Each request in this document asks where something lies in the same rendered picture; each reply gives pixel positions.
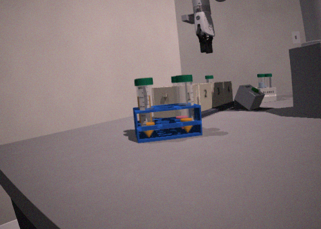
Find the white tube rack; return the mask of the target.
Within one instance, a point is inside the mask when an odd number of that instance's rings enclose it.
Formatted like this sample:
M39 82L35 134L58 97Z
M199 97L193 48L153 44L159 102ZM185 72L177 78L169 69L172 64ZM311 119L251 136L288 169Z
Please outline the white tube rack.
M277 101L277 92L276 92L276 88L272 87L272 88L258 88L255 87L256 89L259 89L261 92L263 92L265 94L262 103L265 102L272 102L272 101Z

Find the blue tube rack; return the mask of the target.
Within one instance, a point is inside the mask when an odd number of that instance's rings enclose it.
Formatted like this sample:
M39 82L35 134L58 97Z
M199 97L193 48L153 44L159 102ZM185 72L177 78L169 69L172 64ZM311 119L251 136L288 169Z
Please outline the blue tube rack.
M153 106L153 110L139 110L138 107L133 108L133 116L135 119L135 126L137 123L137 139L138 143L147 143L153 141L163 141L169 139L179 139L184 137L193 137L202 135L202 116L199 105L193 104L192 106L179 106L175 104L168 105L156 105ZM150 113L150 112L162 112L168 110L181 110L194 108L194 121L186 121L181 122L180 119L176 119L176 117L167 117L155 119L155 125L151 126L141 126L139 121L137 120L137 114ZM198 124L198 125L197 125ZM181 126L191 126L190 132L186 132L184 129L181 129ZM177 128L176 128L177 127ZM165 129L166 128L166 129ZM160 130L159 130L160 129ZM154 130L151 137L147 137L141 131Z

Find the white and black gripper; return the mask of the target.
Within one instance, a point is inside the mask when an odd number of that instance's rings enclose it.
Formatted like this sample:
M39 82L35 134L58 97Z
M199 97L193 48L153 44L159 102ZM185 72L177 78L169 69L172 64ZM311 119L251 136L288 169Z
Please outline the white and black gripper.
M211 12L201 11L195 13L195 32L199 39L200 52L213 53L212 39L215 36L215 31Z

